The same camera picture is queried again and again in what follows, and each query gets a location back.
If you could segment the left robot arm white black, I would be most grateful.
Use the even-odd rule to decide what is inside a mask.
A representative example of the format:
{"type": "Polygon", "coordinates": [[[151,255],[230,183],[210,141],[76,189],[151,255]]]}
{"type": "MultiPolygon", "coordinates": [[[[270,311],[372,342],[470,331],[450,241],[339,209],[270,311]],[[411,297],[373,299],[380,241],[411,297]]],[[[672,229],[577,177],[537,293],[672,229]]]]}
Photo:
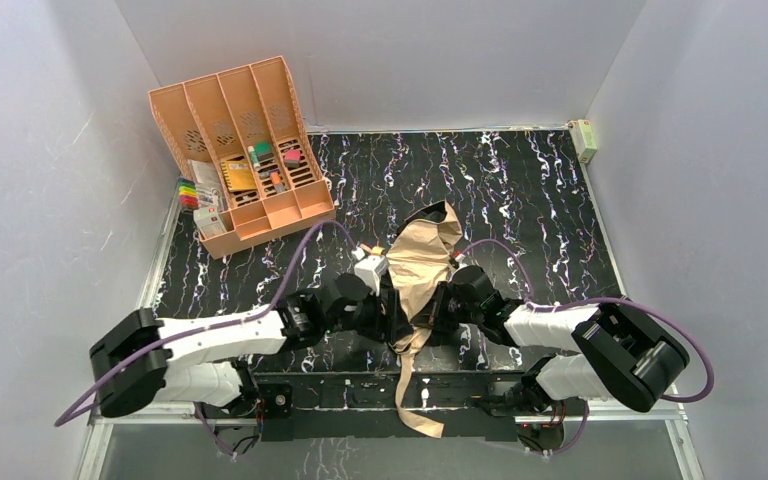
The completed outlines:
{"type": "Polygon", "coordinates": [[[243,313],[175,319],[135,310],[90,348],[100,413],[124,417],[160,401],[242,414],[258,396],[242,357],[305,350],[333,331],[393,345],[413,328],[395,288],[373,289],[350,273],[243,313]]]}

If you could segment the beige folding umbrella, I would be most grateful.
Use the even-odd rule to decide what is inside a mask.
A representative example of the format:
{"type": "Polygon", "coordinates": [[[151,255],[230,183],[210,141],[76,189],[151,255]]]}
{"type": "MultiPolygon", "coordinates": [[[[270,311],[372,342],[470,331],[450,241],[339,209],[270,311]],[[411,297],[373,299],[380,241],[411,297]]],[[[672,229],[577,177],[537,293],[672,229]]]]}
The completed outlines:
{"type": "Polygon", "coordinates": [[[431,329],[418,326],[414,318],[432,300],[437,285],[448,278],[451,258],[461,238],[462,227],[453,207],[441,200],[414,212],[386,254],[388,273],[400,295],[401,312],[409,327],[409,332],[392,344],[401,366],[394,397],[397,414],[408,428],[436,439],[442,437],[444,425],[405,409],[403,400],[415,358],[431,336],[431,329]]]}

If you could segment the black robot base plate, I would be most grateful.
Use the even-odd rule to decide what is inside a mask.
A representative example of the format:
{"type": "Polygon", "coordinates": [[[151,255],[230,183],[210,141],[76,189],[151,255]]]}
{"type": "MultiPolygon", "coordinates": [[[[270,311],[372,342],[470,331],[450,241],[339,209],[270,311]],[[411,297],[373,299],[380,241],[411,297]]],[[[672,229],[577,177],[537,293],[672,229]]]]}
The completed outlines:
{"type": "MultiPolygon", "coordinates": [[[[563,408],[541,413],[523,407],[487,412],[478,399],[501,395],[520,378],[517,372],[457,371],[413,375],[404,407],[443,423],[446,438],[516,442],[540,424],[564,424],[574,431],[584,404],[571,399],[563,408]]],[[[253,377],[264,401],[268,442],[330,438],[416,438],[396,410],[398,373],[261,373],[253,377]]]]}

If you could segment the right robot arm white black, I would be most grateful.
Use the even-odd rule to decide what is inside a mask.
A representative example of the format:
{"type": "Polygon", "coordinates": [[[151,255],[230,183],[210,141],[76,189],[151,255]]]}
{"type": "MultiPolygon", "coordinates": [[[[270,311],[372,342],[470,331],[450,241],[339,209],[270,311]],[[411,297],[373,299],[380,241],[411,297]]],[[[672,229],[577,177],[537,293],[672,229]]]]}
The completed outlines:
{"type": "Polygon", "coordinates": [[[645,413],[690,363],[684,346],[626,299],[541,306],[504,296],[478,266],[440,282],[420,323],[435,331],[471,324],[499,345],[556,350],[477,398],[495,416],[539,413],[571,398],[613,399],[645,413]]]}

